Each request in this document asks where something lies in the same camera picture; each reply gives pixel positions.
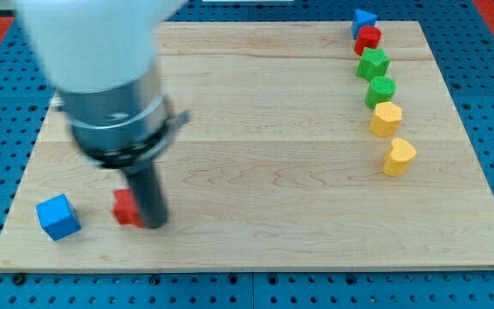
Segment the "black cylindrical pointer rod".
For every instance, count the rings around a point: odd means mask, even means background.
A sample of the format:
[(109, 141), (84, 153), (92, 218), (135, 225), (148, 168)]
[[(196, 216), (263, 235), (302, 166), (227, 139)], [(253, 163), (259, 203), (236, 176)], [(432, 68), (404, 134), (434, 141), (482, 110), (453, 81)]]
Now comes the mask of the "black cylindrical pointer rod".
[(162, 186), (152, 161), (126, 167), (123, 174), (135, 199), (139, 216), (146, 228), (159, 228), (166, 224), (168, 211)]

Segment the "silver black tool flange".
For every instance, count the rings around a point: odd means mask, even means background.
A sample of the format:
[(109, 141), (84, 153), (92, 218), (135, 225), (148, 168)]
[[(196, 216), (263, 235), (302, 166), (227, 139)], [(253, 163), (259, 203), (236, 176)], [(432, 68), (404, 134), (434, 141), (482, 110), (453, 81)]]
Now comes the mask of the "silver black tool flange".
[(62, 110), (78, 148), (103, 168), (140, 166), (160, 156), (190, 113), (174, 111), (160, 67), (119, 87), (89, 93), (61, 90)]

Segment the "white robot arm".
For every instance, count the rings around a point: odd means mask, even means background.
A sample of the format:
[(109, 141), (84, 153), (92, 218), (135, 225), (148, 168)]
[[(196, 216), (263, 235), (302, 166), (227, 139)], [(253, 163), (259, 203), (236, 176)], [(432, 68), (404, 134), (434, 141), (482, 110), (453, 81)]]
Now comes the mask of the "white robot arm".
[(155, 29), (185, 0), (17, 1), (15, 10), (78, 148), (128, 181), (147, 228), (163, 226), (166, 200), (154, 159), (190, 114), (162, 86)]

